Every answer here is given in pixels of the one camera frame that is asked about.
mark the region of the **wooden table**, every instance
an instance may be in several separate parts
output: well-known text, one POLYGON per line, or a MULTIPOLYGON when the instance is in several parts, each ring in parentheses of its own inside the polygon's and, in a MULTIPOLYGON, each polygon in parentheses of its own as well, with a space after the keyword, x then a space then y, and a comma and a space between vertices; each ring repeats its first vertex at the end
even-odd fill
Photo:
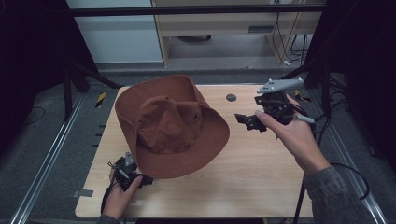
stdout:
MULTIPOLYGON (((248 131, 234 114, 253 115, 258 85, 198 86, 209 105, 230 126, 230 140, 220 154, 203 169, 174 179, 155 179, 139 189, 126 212, 127 217, 293 217, 303 171, 273 132, 248 131), (234 102, 226 95, 235 94, 234 102)), ((84 189, 91 197, 80 197, 78 217, 99 217, 109 184, 109 161, 129 150, 114 107, 92 162, 84 189)), ((312 217, 311 202, 304 196, 301 217, 312 217)))

